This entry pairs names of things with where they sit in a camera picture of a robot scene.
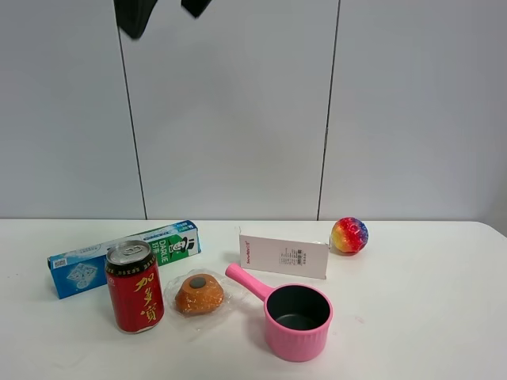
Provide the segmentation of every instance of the black nonstick coating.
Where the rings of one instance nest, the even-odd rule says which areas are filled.
[[[279,287],[268,298],[272,319],[293,330],[312,330],[324,325],[330,316],[330,305],[317,291],[300,285]]]

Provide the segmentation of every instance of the plastic wrap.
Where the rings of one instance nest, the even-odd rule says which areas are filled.
[[[190,276],[205,274],[215,277],[216,281],[223,288],[223,301],[220,306],[211,313],[183,314],[176,307],[175,297],[181,289],[183,282]],[[170,280],[164,289],[164,300],[166,303],[166,316],[170,324],[178,331],[187,333],[198,333],[223,323],[234,311],[234,305],[242,301],[248,294],[248,290],[228,279],[224,275],[207,269],[194,269],[186,275],[181,275]]]

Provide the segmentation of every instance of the barcode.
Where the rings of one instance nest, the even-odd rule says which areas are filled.
[[[53,268],[60,268],[67,265],[67,258],[64,257],[63,259],[55,260],[53,261]]]

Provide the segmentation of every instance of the toothpaste box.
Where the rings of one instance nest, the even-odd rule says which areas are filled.
[[[193,222],[174,223],[48,258],[48,267],[59,298],[76,295],[106,284],[105,254],[123,241],[142,240],[157,257],[158,266],[200,253],[199,235]]]

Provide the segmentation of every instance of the pan handle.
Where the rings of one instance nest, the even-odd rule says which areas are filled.
[[[273,291],[272,287],[264,285],[261,281],[247,273],[236,263],[233,263],[227,267],[225,276],[243,285],[246,289],[254,293],[262,301],[265,301]]]

